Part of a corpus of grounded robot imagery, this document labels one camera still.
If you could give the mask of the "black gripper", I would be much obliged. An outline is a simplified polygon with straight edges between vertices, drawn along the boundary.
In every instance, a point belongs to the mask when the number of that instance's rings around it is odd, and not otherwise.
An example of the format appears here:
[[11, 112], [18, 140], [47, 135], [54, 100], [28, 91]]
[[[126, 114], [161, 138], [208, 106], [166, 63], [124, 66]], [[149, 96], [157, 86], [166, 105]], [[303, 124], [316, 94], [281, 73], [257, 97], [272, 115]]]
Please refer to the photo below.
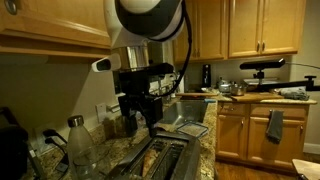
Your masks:
[[125, 131], [128, 137], [136, 134], [138, 126], [135, 111], [139, 111], [148, 125], [149, 136], [157, 133], [156, 123], [163, 118], [163, 103], [160, 97], [149, 95], [124, 95], [118, 98], [121, 113], [125, 116]]

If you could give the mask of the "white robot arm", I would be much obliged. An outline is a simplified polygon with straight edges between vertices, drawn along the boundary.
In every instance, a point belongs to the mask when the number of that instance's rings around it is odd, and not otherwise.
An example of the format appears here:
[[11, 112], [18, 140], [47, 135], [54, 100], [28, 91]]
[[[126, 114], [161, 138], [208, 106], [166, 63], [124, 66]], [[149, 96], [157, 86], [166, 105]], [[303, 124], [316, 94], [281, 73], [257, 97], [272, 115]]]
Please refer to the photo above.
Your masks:
[[122, 116], [135, 123], [135, 114], [141, 113], [153, 137], [163, 110], [161, 97], [149, 92], [150, 83], [171, 74], [173, 66], [150, 62], [147, 43], [172, 40], [190, 25], [185, 0], [105, 0], [104, 13], [111, 53], [94, 62], [92, 70], [119, 73]]

